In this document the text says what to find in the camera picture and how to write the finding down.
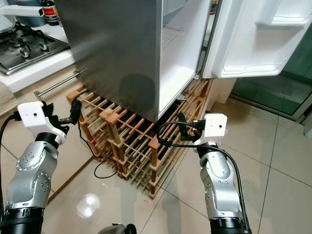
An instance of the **stainless steel stovetop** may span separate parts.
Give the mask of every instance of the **stainless steel stovetop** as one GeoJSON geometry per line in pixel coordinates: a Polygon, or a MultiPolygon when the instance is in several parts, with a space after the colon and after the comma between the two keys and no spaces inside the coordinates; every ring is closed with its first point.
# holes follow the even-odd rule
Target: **stainless steel stovetop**
{"type": "Polygon", "coordinates": [[[0,71],[10,75],[69,48],[69,44],[16,22],[0,34],[0,71]]]}

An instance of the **refrigerator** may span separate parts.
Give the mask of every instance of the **refrigerator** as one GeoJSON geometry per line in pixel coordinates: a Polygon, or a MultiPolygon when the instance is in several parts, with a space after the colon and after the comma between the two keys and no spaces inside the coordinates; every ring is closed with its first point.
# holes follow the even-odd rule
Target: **refrigerator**
{"type": "Polygon", "coordinates": [[[278,75],[312,20],[310,0],[56,5],[87,89],[154,122],[194,78],[278,75]]]}

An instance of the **metal handle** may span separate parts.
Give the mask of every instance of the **metal handle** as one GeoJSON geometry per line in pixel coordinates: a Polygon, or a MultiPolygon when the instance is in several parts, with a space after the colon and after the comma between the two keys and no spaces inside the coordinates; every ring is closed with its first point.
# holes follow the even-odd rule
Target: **metal handle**
{"type": "Polygon", "coordinates": [[[51,90],[59,87],[61,84],[63,83],[66,83],[67,81],[71,80],[72,78],[75,78],[77,76],[79,76],[82,72],[78,72],[78,71],[74,71],[74,74],[72,76],[70,76],[69,78],[66,78],[65,80],[62,80],[61,82],[51,86],[50,88],[42,91],[42,92],[39,92],[39,91],[35,91],[34,94],[37,96],[37,97],[41,97],[42,95],[45,95],[46,93],[50,92],[51,90]]]}

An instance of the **tiled floor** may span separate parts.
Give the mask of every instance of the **tiled floor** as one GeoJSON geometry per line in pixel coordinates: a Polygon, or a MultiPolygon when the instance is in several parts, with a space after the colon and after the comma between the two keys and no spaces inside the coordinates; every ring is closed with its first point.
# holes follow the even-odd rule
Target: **tiled floor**
{"type": "MultiPolygon", "coordinates": [[[[312,139],[303,126],[240,102],[216,104],[228,116],[221,148],[238,164],[253,234],[311,233],[312,139]]],[[[97,179],[87,165],[48,205],[46,234],[96,234],[114,222],[142,234],[208,234],[199,158],[188,150],[154,200],[128,181],[97,179]]],[[[100,167],[98,174],[111,169],[100,167]]]]}

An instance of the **white countertop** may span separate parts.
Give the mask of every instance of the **white countertop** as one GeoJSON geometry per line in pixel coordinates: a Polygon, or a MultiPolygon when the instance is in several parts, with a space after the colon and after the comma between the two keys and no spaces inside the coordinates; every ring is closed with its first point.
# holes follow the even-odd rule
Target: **white countertop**
{"type": "MultiPolygon", "coordinates": [[[[60,26],[50,26],[46,24],[33,29],[41,30],[50,37],[68,43],[64,29],[60,26]]],[[[75,63],[75,61],[71,50],[66,50],[9,76],[0,73],[0,82],[7,86],[12,93],[15,93],[73,63],[75,63]]]]}

